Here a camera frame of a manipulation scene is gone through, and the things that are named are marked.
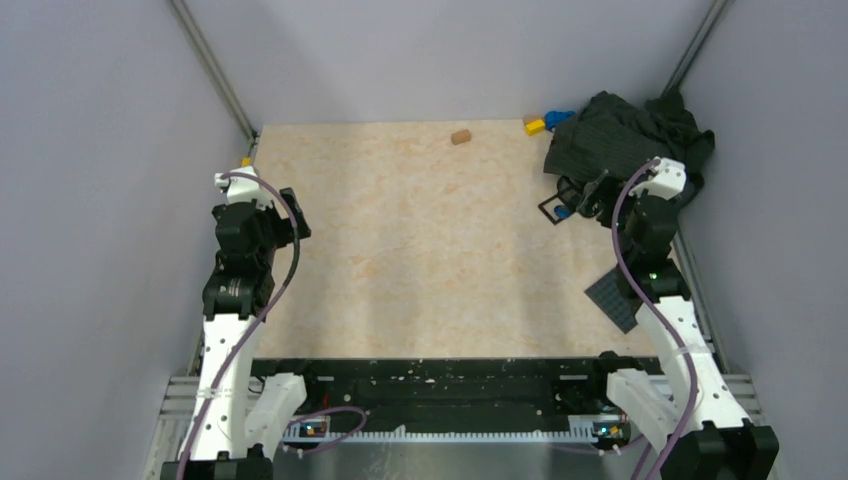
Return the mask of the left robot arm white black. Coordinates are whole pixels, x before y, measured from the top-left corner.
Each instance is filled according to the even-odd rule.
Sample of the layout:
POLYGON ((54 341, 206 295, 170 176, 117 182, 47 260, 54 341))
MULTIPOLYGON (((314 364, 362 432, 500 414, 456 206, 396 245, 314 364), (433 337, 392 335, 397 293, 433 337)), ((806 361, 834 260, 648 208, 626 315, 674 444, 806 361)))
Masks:
POLYGON ((248 403, 255 351, 270 310, 292 282, 311 230, 290 188, 275 189, 252 166, 218 173, 218 250, 202 293, 203 352, 195 403, 177 457, 162 479, 270 479, 294 413, 319 404, 306 376, 270 375, 248 403))

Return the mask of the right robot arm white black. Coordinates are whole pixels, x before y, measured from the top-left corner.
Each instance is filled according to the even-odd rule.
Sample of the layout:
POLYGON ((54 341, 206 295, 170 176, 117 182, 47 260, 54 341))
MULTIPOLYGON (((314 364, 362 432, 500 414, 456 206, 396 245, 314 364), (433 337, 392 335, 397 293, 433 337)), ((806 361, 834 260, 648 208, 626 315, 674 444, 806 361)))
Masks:
POLYGON ((635 320, 649 335, 670 393, 663 395, 646 371, 608 355, 586 397, 600 412, 620 409, 645 441, 634 479, 767 479, 779 440, 731 392, 670 258, 686 185, 684 164, 647 161, 625 182, 610 224, 621 290, 638 305, 635 320))

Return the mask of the black pinstriped shirt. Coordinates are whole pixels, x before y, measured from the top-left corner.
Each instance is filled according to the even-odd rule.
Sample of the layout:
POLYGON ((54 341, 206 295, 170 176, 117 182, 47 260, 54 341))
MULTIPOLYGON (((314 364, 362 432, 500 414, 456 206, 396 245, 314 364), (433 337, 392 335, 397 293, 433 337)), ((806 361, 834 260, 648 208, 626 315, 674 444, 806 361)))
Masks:
POLYGON ((685 165, 685 204, 705 186, 702 170, 716 147, 715 134, 699 128, 680 91, 642 107, 601 91, 553 133, 543 172, 582 188, 603 171, 620 182, 655 157, 685 165))

